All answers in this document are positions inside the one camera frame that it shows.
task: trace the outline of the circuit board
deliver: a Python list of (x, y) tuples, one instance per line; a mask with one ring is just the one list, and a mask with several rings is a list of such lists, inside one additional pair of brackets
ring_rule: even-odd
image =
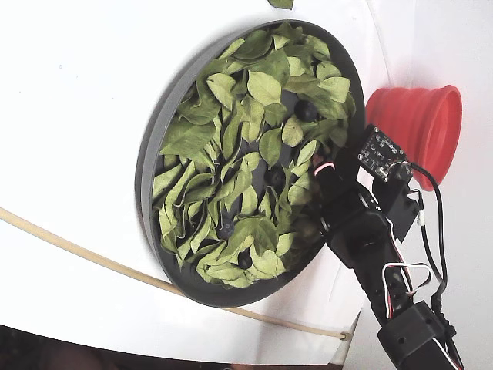
[(404, 151), (377, 127), (367, 127), (367, 139), (357, 154), (361, 166), (374, 177), (388, 182), (406, 160)]

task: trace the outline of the cable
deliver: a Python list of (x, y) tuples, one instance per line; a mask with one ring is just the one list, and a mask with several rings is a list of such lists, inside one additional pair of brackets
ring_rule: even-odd
[(382, 282), (384, 283), (385, 308), (386, 308), (387, 318), (391, 319), (393, 315), (393, 308), (392, 308), (391, 296), (389, 295), (389, 291), (388, 291), (387, 278), (385, 277), (385, 270), (387, 270), (387, 268), (389, 267), (414, 267), (414, 268), (424, 268), (428, 270), (427, 279), (423, 283), (421, 283), (416, 289), (408, 292), (412, 295), (414, 295), (419, 289), (421, 289), (431, 281), (431, 277), (433, 276), (433, 271), (430, 269), (430, 267), (427, 264), (422, 264), (422, 263), (404, 264), (400, 262), (389, 262), (388, 264), (384, 265), (384, 267), (382, 268)]
[[(447, 288), (447, 282), (448, 282), (448, 273), (447, 273), (447, 262), (445, 261), (445, 248), (444, 248), (444, 210), (443, 210), (443, 202), (441, 199), (441, 193), (440, 189), (438, 188), (437, 181), (433, 178), (433, 176), (426, 171), (423, 167), (417, 165), (416, 163), (410, 163), (411, 168), (413, 170), (416, 170), (417, 172), (422, 173), (425, 175), (428, 180), (430, 181), (431, 185), (433, 186), (434, 189), (434, 194), (437, 197), (437, 205), (438, 205), (438, 249), (440, 251), (440, 262), (441, 262), (441, 281), (440, 285), (438, 286), (437, 291), (431, 296), (431, 308), (435, 313), (439, 313), (441, 311), (441, 295)], [(427, 257), (428, 260), (430, 260), (431, 253), (427, 252)]]
[(457, 364), (455, 364), (455, 362), (452, 361), (452, 359), (450, 358), (450, 356), (448, 355), (448, 353), (445, 351), (445, 349), (442, 347), (442, 345), (440, 344), (440, 342), (436, 339), (436, 338), (433, 338), (433, 341), (437, 344), (437, 346), (441, 349), (441, 351), (443, 352), (444, 356), (447, 358), (448, 362), (450, 362), (450, 365), (455, 369), (455, 370), (462, 370), (462, 367), (458, 367)]

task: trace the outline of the red silicone cup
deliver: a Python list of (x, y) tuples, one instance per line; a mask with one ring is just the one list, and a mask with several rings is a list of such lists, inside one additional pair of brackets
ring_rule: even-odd
[[(378, 89), (367, 103), (367, 122), (386, 133), (438, 183), (454, 159), (461, 121), (461, 94), (450, 85), (434, 90)], [(423, 189), (433, 190), (425, 176), (414, 171), (414, 177)]]

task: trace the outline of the dark floor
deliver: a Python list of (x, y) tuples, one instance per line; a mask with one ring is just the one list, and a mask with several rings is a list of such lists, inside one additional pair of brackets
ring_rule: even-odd
[(340, 366), (210, 364), (130, 355), (73, 345), (0, 325), (0, 370), (341, 370)]

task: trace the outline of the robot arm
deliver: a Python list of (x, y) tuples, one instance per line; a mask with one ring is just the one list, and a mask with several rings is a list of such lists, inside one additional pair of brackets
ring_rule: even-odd
[[(372, 192), (356, 181), (360, 167), (374, 178)], [(453, 327), (441, 307), (432, 311), (424, 301), (414, 303), (411, 280), (395, 245), (394, 238), (405, 238), (422, 209), (408, 197), (412, 171), (404, 152), (369, 126), (355, 150), (343, 150), (337, 162), (319, 166), (315, 176), (327, 245), (354, 270), (382, 326), (378, 338), (396, 368), (462, 369), (451, 340)]]

